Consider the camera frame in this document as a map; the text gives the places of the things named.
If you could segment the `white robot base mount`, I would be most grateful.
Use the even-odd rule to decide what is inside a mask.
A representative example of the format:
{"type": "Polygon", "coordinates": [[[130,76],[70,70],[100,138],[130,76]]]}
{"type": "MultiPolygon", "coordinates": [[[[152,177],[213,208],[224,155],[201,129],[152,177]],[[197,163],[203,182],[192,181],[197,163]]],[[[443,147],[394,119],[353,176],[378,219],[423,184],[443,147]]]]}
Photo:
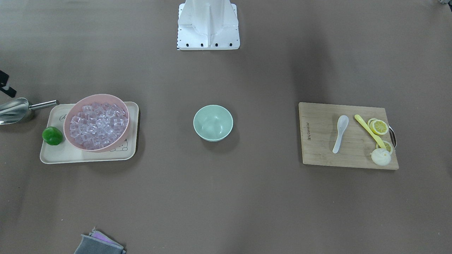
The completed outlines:
{"type": "Polygon", "coordinates": [[[237,6],[229,0],[186,0],[178,11],[177,50],[240,48],[237,6]]]}

